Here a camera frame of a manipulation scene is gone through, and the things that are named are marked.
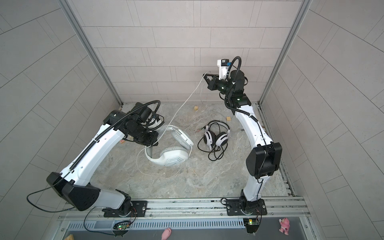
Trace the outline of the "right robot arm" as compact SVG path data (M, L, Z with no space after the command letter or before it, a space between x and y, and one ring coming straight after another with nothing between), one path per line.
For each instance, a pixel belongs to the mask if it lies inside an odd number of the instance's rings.
M242 59L236 56L232 61L217 61L219 73L206 74L204 79L211 91L223 95L224 104L239 120L249 139L251 152L246 159L249 177L237 200L235 211L242 215L265 215L261 192L270 177L280 167L283 148L275 143L256 118L252 103L244 93L248 79L241 71Z

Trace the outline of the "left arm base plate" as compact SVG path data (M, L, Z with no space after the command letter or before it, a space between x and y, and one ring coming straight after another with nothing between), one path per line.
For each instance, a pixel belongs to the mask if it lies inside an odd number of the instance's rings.
M127 201L119 209L102 209L105 218L144 217L146 214L147 201Z

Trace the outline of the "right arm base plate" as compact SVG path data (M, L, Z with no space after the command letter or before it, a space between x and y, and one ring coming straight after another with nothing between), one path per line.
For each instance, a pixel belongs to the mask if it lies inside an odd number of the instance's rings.
M265 216L268 214L265 201L249 202L246 199L225 200L228 216Z

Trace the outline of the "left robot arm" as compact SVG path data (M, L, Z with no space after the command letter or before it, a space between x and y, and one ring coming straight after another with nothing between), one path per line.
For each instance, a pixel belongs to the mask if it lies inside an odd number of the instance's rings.
M114 110L103 120L97 134L89 144L61 172L47 177L49 187L78 211L102 207L109 215L125 217L133 213L131 197L120 190L101 190L91 185L91 178L121 140L133 137L133 142L145 147L157 145L158 132L149 126L154 124L161 101L136 103L125 113Z

